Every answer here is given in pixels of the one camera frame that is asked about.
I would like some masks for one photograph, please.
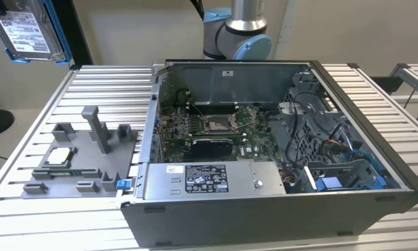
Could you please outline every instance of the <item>power supply label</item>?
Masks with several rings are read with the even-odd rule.
[[[186,166],[186,192],[229,192],[226,166]]]

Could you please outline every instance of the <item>blue cable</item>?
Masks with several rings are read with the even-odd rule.
[[[374,166],[374,169],[376,170],[376,172],[379,172],[379,165],[375,161],[375,159],[368,155],[366,154],[364,152],[362,152],[360,150],[352,150],[352,151],[348,151],[344,155],[343,155],[343,158],[342,158],[342,162],[346,162],[348,157],[350,157],[350,154],[352,153],[359,153],[362,156],[364,156],[370,162],[371,162],[371,166]]]

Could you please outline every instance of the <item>warning label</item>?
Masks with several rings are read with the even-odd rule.
[[[186,166],[186,192],[229,192],[225,165]]]
[[[6,15],[0,17],[0,24],[15,51],[50,52],[34,15],[30,12],[6,12]]]

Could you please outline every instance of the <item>blue latch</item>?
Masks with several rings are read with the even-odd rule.
[[[115,183],[117,190],[129,190],[131,187],[131,180],[121,179]]]

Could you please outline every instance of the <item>green circuit board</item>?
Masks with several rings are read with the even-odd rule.
[[[165,163],[237,161],[280,161],[276,143],[263,114],[252,106],[239,106],[233,114],[190,115],[185,109],[166,107],[161,116]],[[198,139],[231,140],[231,154],[217,158],[187,158]]]

